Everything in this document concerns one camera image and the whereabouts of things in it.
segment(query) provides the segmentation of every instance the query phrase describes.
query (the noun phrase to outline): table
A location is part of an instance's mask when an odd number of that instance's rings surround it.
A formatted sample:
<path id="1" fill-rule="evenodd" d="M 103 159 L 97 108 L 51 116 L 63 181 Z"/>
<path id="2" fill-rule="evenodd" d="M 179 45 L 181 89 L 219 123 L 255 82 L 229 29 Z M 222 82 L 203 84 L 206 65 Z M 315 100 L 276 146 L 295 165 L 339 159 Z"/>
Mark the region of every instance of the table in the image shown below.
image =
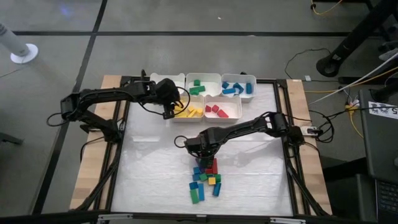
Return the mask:
<path id="1" fill-rule="evenodd" d="M 101 88 L 111 88 L 119 86 L 121 76 L 118 75 L 105 75 Z M 303 85 L 300 80 L 287 80 L 287 86 L 289 91 L 290 105 L 292 114 L 295 117 L 309 119 L 307 101 L 305 99 Z M 284 108 L 284 92 L 280 88 L 280 100 L 282 103 L 282 111 L 286 111 Z M 113 117 L 114 108 L 116 103 L 101 103 L 96 106 L 95 113 L 102 116 L 105 119 L 111 119 Z M 122 117 L 122 110 L 119 112 L 119 118 Z M 298 126 L 310 126 L 308 121 L 295 120 L 295 125 Z M 88 135 L 88 141 L 101 137 L 101 133 L 90 133 Z M 305 138 L 306 142 L 316 144 L 313 138 Z M 101 168 L 103 165 L 103 159 L 105 157 L 106 142 L 98 141 L 89 144 L 85 148 L 83 160 L 81 162 L 78 178 L 76 181 L 75 190 L 73 192 L 72 201 L 70 208 L 76 208 L 79 206 L 87 195 L 91 192 L 93 187 L 97 184 L 100 177 Z M 322 167 L 320 164 L 320 158 L 318 152 L 311 146 L 303 145 L 300 147 L 300 155 L 302 162 L 303 175 L 305 183 L 309 191 L 312 193 L 316 201 L 322 206 L 322 208 L 331 214 L 331 207 L 326 191 L 326 185 L 323 178 Z M 108 196 L 108 184 L 104 187 L 99 208 L 105 208 L 106 197 Z M 298 201 L 298 212 L 303 213 L 302 199 L 300 191 L 296 187 L 296 197 Z"/>

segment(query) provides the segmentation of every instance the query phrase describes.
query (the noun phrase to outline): white plastic tray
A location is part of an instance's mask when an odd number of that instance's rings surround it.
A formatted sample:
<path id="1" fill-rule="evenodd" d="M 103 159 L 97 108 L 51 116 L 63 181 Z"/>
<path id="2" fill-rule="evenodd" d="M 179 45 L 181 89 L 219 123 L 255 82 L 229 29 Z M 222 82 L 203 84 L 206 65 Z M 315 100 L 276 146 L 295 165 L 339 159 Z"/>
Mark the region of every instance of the white plastic tray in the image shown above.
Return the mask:
<path id="1" fill-rule="evenodd" d="M 205 86 L 206 91 L 199 93 L 202 96 L 218 96 L 221 94 L 221 75 L 215 73 L 188 73 L 185 88 L 189 91 L 194 80 L 200 80 L 200 85 Z"/>
<path id="2" fill-rule="evenodd" d="M 235 74 L 224 74 L 221 76 L 221 84 L 223 84 L 223 82 L 228 82 L 229 83 L 229 87 L 228 88 L 232 88 L 232 86 L 235 83 L 240 84 L 244 90 L 241 94 L 239 94 L 239 97 L 242 98 L 242 102 L 250 102 L 255 96 L 256 96 L 256 92 L 257 92 L 257 81 L 254 75 L 235 75 Z M 251 83 L 252 86 L 252 93 L 251 94 L 247 94 L 246 93 L 246 83 Z M 227 97 L 232 97 L 234 94 L 224 94 L 221 91 L 221 94 L 223 96 L 227 96 Z"/>
<path id="3" fill-rule="evenodd" d="M 243 104 L 249 121 L 276 111 L 274 88 L 257 86 L 257 97 Z M 282 142 L 264 133 L 232 139 L 216 157 L 222 175 L 219 197 L 205 184 L 205 201 L 192 204 L 189 186 L 195 159 L 174 146 L 174 138 L 192 138 L 212 126 L 230 124 L 174 123 L 132 103 L 126 123 L 112 212 L 214 215 L 292 216 Z"/>
<path id="4" fill-rule="evenodd" d="M 171 79 L 174 82 L 175 86 L 185 88 L 185 75 L 183 73 L 180 73 L 179 75 L 158 75 L 157 73 L 152 73 L 149 77 L 149 80 L 158 83 L 165 78 Z M 178 92 L 180 94 L 184 93 L 182 89 L 178 89 Z"/>
<path id="5" fill-rule="evenodd" d="M 213 107 L 217 105 L 220 110 L 223 110 L 228 118 L 220 118 L 214 112 L 205 112 L 205 119 L 213 123 L 235 123 L 242 117 L 242 103 L 238 96 L 222 97 L 222 96 L 205 96 L 205 107 Z"/>
<path id="6" fill-rule="evenodd" d="M 181 100 L 183 100 L 186 104 L 188 103 L 188 97 L 187 96 L 181 96 Z M 205 108 L 204 108 L 205 100 L 203 96 L 191 96 L 191 101 L 189 103 L 189 106 L 193 106 L 196 109 L 201 108 L 203 110 L 203 113 L 201 116 L 197 116 L 197 114 L 193 115 L 192 118 L 179 118 L 175 117 L 172 119 L 174 122 L 200 122 L 203 118 L 203 115 L 205 114 Z"/>

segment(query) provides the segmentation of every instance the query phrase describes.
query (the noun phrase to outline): label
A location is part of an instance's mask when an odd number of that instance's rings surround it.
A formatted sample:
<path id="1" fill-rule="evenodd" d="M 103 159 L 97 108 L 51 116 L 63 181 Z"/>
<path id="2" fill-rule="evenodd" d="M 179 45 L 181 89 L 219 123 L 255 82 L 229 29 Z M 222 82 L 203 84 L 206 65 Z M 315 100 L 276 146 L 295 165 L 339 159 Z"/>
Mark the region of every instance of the label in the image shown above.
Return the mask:
<path id="1" fill-rule="evenodd" d="M 398 108 L 378 108 L 383 106 L 394 106 L 394 105 L 369 101 L 369 108 L 371 108 L 369 109 L 369 113 L 377 116 L 398 119 Z"/>

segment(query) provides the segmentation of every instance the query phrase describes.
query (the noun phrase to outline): white fabric surface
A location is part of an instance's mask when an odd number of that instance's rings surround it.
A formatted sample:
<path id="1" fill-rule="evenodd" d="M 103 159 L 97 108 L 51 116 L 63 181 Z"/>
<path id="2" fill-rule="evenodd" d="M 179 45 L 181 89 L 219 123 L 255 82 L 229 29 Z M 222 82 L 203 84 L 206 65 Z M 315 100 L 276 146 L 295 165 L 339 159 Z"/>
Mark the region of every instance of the white fabric surface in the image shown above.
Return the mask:
<path id="1" fill-rule="evenodd" d="M 243 103 L 243 117 L 238 123 L 266 111 L 276 111 L 274 89 L 270 84 L 258 84 L 257 96 Z M 205 182 L 205 201 L 192 204 L 189 183 L 197 165 L 185 149 L 174 146 L 174 138 L 192 138 L 211 126 L 229 125 L 205 120 L 173 123 L 131 104 L 111 210 L 292 215 L 282 142 L 264 133 L 232 139 L 222 146 L 216 155 L 222 176 L 220 196 L 212 196 L 213 186 Z"/>

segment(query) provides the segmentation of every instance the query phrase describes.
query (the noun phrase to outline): blue block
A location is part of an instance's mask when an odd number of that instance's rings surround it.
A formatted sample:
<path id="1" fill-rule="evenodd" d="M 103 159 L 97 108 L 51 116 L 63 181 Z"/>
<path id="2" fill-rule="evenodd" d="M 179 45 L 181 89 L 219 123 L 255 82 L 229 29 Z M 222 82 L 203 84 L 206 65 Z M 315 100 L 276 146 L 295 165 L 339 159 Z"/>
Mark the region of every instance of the blue block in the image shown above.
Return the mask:
<path id="1" fill-rule="evenodd" d="M 216 183 L 216 185 L 214 186 L 213 195 L 218 197 L 220 195 L 220 190 L 221 183 Z"/>
<path id="2" fill-rule="evenodd" d="M 233 85 L 233 88 L 239 89 L 239 94 L 243 93 L 244 88 L 241 85 L 239 85 L 239 83 L 235 83 Z"/>
<path id="3" fill-rule="evenodd" d="M 223 82 L 223 88 L 228 88 L 229 83 L 228 82 Z"/>
<path id="4" fill-rule="evenodd" d="M 189 183 L 189 188 L 190 188 L 191 190 L 197 189 L 197 188 L 198 188 L 198 182 Z"/>
<path id="5" fill-rule="evenodd" d="M 199 174 L 193 174 L 193 175 L 192 175 L 192 180 L 193 180 L 193 181 L 198 181 L 198 180 L 200 180 Z"/>
<path id="6" fill-rule="evenodd" d="M 251 83 L 246 83 L 246 93 L 247 94 L 252 94 L 253 93 L 253 89 L 251 87 Z"/>
<path id="7" fill-rule="evenodd" d="M 236 92 L 236 90 L 234 88 L 223 90 L 224 94 L 230 94 L 230 93 L 234 93 L 234 92 Z"/>
<path id="8" fill-rule="evenodd" d="M 193 173 L 194 174 L 200 174 L 200 168 L 199 167 L 194 167 L 193 168 Z"/>
<path id="9" fill-rule="evenodd" d="M 199 200 L 205 200 L 205 187 L 203 184 L 198 184 L 199 186 Z"/>

